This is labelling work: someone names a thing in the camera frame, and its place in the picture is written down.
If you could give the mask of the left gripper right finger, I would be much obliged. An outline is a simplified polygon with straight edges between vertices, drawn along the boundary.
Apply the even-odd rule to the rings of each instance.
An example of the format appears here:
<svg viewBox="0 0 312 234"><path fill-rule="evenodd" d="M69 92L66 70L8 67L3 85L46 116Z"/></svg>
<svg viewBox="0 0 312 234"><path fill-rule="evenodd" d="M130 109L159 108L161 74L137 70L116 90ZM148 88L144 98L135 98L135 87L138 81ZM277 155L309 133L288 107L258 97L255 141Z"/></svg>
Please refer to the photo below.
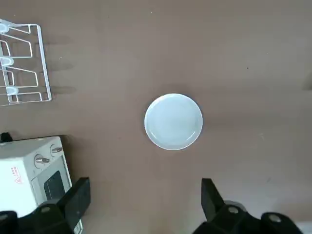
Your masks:
<svg viewBox="0 0 312 234"><path fill-rule="evenodd" d="M235 204L226 204L210 178L201 180L201 206L206 221L196 234L301 234L287 216L268 212L258 219Z"/></svg>

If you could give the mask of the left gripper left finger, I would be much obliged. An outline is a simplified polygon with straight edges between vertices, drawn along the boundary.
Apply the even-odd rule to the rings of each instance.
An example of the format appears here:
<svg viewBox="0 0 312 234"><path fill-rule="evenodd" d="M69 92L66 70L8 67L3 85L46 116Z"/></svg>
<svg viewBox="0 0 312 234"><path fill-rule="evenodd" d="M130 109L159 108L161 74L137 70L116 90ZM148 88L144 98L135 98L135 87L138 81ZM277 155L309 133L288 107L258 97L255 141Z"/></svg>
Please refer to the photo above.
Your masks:
<svg viewBox="0 0 312 234"><path fill-rule="evenodd" d="M2 234L73 234L91 203L90 179L81 177L59 200L40 204L18 217L15 211L1 211Z"/></svg>

